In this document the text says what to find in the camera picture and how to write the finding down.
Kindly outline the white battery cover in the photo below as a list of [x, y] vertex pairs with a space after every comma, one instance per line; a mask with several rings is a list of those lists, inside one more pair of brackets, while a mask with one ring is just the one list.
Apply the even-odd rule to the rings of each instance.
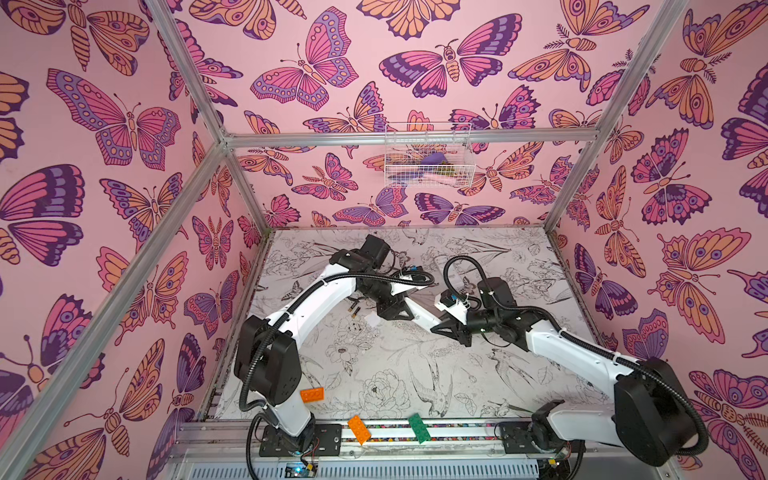
[[367, 314], [364, 319], [371, 328], [376, 328], [383, 321], [375, 312]]

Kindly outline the white remote control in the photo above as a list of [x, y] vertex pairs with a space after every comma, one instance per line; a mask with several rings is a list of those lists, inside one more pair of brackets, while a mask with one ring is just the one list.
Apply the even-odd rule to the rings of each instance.
[[425, 307], [418, 304], [416, 301], [405, 298], [404, 299], [407, 309], [412, 315], [411, 322], [422, 328], [427, 332], [431, 332], [432, 329], [442, 323], [442, 320], [427, 310]]

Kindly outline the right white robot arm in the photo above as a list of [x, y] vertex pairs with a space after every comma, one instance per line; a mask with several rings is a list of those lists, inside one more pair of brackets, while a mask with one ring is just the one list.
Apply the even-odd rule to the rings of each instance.
[[446, 290], [436, 297], [435, 312], [415, 306], [414, 319], [465, 347], [474, 336], [493, 331], [509, 345], [573, 372], [609, 400], [576, 406], [561, 399], [547, 402], [522, 431], [529, 449], [555, 452], [569, 442], [591, 441], [622, 447], [651, 466], [706, 450], [704, 421], [668, 363], [639, 360], [576, 336], [548, 311], [517, 304], [498, 277], [481, 281], [478, 289], [475, 300]]

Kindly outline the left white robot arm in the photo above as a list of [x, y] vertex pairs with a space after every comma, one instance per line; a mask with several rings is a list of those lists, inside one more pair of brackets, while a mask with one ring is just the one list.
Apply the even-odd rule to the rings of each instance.
[[354, 293], [376, 302], [383, 319], [412, 321], [407, 292], [434, 282], [421, 267], [381, 273], [390, 251], [383, 239], [369, 235], [360, 248], [336, 251], [318, 278], [286, 305], [264, 318], [244, 321], [233, 361], [233, 374], [241, 381], [240, 411], [261, 410], [275, 429], [294, 439], [310, 434], [314, 416], [298, 391], [299, 350], [306, 338]]

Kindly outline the orange brick on table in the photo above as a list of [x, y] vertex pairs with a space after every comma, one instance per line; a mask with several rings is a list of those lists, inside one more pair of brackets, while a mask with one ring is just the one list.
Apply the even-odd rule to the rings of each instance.
[[300, 398], [304, 403], [321, 402], [325, 398], [325, 390], [323, 387], [304, 389], [300, 391]]

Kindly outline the small circuit board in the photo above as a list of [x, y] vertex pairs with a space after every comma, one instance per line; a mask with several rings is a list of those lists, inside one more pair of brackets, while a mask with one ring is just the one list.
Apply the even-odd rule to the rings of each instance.
[[314, 479], [318, 466], [312, 462], [289, 462], [284, 469], [285, 479]]

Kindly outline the green brick on rail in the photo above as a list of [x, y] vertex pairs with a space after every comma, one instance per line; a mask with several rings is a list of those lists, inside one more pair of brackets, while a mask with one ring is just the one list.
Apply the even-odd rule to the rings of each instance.
[[428, 431], [428, 427], [424, 423], [422, 417], [415, 413], [407, 419], [409, 426], [411, 427], [414, 437], [419, 444], [423, 444], [431, 440], [431, 435]]

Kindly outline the orange brick on rail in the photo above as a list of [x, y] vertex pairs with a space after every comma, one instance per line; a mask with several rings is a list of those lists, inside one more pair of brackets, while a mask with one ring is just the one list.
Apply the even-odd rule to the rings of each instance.
[[349, 419], [347, 425], [360, 445], [364, 445], [372, 438], [370, 430], [358, 415]]

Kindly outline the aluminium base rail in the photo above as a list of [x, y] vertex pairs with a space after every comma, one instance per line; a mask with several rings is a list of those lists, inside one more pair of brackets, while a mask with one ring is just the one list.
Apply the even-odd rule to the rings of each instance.
[[526, 453], [497, 419], [442, 419], [426, 423], [431, 440], [419, 444], [405, 420], [372, 420], [360, 445], [340, 425], [304, 456], [263, 456], [274, 435], [245, 453], [245, 421], [187, 423], [178, 433], [166, 479], [285, 479], [289, 462], [318, 466], [314, 479], [678, 479], [672, 464], [651, 467], [614, 446], [589, 442], [558, 453]]

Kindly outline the aluminium cage frame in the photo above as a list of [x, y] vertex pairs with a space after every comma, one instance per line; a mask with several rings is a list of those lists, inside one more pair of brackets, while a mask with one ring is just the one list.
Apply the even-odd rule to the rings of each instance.
[[328, 8], [269, 3], [267, 40], [165, 11], [201, 54], [168, 58], [163, 20], [133, 1], [51, 6], [50, 34], [1, 19], [1, 450], [5, 479], [145, 479], [168, 473], [173, 435], [195, 418], [226, 360], [235, 322], [198, 325], [187, 299], [233, 279], [250, 299], [263, 252], [259, 208], [298, 211], [260, 283], [280, 306], [330, 254], [359, 245], [358, 227], [313, 234], [332, 200], [295, 194], [327, 146], [269, 150], [269, 176], [231, 167], [228, 138], [246, 110], [274, 134], [304, 132], [309, 107], [260, 100], [256, 76], [304, 57]]

